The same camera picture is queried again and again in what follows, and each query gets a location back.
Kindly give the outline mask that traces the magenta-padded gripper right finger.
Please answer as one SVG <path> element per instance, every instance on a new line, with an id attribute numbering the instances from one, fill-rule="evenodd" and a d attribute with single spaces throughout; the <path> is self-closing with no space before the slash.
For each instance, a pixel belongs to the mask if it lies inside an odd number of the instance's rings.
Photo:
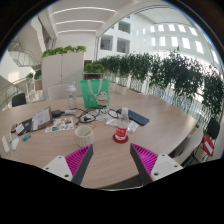
<path id="1" fill-rule="evenodd" d="M 182 169 L 182 166 L 167 154 L 156 154 L 134 143 L 130 144 L 130 154 L 138 169 L 143 185 L 147 185 Z"/>

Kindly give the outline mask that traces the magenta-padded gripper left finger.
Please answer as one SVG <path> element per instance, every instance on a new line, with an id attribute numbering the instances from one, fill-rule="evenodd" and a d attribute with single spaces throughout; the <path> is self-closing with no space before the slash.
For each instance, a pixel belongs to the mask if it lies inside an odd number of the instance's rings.
<path id="1" fill-rule="evenodd" d="M 55 157 L 44 167 L 44 170 L 80 185 L 92 156 L 93 145 L 90 144 L 67 156 Z"/>

